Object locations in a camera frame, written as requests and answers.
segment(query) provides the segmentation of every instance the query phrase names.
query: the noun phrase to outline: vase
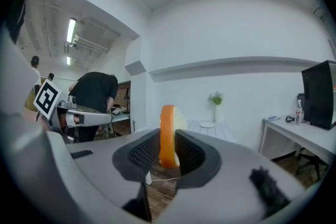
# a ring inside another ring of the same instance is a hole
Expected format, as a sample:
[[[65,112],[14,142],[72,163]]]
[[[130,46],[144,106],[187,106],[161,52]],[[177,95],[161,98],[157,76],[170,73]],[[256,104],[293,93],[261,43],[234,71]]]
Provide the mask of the vase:
[[[215,105],[215,123],[219,123],[223,120],[222,108],[220,105]]]

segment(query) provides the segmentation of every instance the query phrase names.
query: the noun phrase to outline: black mesh pad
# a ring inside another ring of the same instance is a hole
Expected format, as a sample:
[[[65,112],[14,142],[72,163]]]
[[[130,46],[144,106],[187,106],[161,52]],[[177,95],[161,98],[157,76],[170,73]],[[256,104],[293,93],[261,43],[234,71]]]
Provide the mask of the black mesh pad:
[[[112,162],[124,179],[144,183],[159,153],[160,129],[156,129],[118,149]]]
[[[202,187],[217,174],[222,165],[221,157],[214,147],[182,130],[176,130],[175,151],[182,175],[176,188]]]

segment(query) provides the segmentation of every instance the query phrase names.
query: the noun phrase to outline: ceiling light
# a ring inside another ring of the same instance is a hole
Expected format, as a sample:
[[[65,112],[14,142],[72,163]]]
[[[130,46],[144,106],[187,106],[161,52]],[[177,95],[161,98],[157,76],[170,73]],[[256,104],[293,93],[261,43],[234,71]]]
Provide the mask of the ceiling light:
[[[70,43],[72,42],[72,36],[74,34],[76,21],[77,21],[76,19],[71,18],[70,22],[69,22],[67,41],[70,42]]]

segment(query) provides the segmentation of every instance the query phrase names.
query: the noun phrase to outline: water bottle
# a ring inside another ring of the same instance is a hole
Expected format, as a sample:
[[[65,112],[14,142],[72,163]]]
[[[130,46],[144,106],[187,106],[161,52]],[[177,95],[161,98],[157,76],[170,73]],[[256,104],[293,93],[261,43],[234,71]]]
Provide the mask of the water bottle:
[[[302,117],[302,105],[301,100],[299,99],[295,110],[295,125],[300,125],[301,117]]]

